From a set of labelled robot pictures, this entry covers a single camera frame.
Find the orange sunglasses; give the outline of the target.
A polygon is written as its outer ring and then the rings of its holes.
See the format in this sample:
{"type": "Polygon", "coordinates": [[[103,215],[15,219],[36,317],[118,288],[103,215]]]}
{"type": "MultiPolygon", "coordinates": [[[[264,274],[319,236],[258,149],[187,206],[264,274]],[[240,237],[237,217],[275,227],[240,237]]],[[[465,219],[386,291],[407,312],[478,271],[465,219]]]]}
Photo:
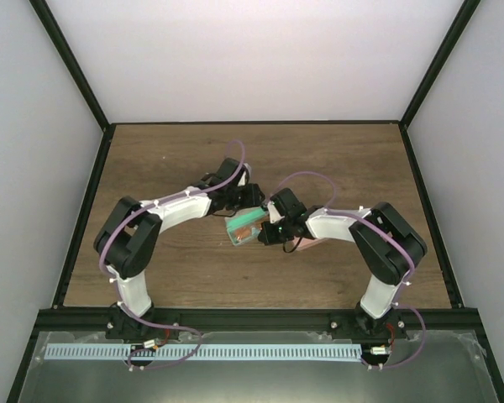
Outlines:
{"type": "Polygon", "coordinates": [[[241,227],[234,231],[234,238],[237,243],[248,242],[258,236],[259,230],[256,227],[241,227]]]}

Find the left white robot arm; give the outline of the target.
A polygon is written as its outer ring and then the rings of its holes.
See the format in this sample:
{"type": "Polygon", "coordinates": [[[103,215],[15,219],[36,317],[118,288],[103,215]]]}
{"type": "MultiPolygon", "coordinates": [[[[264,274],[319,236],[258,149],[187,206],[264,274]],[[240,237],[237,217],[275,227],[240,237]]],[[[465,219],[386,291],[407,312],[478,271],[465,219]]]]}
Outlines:
{"type": "Polygon", "coordinates": [[[236,213],[259,207],[265,195],[250,177],[247,163],[227,157],[216,172],[207,173],[182,191],[151,200],[125,196],[118,201],[93,243],[99,268],[117,291],[110,319],[114,331],[137,339],[154,331],[155,306],[145,270],[158,237],[184,222],[222,210],[236,213]]]}

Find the pink glasses case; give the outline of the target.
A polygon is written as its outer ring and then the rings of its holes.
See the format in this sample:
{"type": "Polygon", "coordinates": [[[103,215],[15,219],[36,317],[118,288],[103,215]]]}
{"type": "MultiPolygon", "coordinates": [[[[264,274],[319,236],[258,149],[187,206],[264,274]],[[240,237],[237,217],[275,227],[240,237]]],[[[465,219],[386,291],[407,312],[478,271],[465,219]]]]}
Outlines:
{"type": "Polygon", "coordinates": [[[324,242],[324,239],[294,238],[290,242],[290,246],[286,247],[286,250],[288,252],[303,251],[305,249],[319,245],[322,242],[324,242]]]}

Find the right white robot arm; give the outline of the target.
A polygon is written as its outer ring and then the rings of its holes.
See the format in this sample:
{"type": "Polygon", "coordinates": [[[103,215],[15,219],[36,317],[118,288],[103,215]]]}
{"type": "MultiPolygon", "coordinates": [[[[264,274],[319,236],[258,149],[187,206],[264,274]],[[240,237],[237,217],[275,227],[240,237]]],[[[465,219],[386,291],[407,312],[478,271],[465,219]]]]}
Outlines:
{"type": "Polygon", "coordinates": [[[423,238],[399,211],[388,202],[358,210],[307,208],[288,188],[273,195],[262,209],[268,215],[258,236],[264,245],[304,239],[356,245],[370,270],[370,281],[356,305],[355,326],[366,338],[379,336],[400,290],[428,253],[423,238]]]}

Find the grey glasses case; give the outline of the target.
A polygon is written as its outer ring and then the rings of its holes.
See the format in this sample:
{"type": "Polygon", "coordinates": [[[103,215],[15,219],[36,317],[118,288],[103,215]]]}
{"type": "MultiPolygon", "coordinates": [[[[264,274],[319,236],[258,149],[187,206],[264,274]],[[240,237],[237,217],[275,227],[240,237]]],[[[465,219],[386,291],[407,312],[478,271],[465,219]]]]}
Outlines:
{"type": "Polygon", "coordinates": [[[240,246],[257,239],[261,224],[268,221],[268,213],[262,207],[251,207],[225,218],[228,237],[233,246],[240,246]]]}

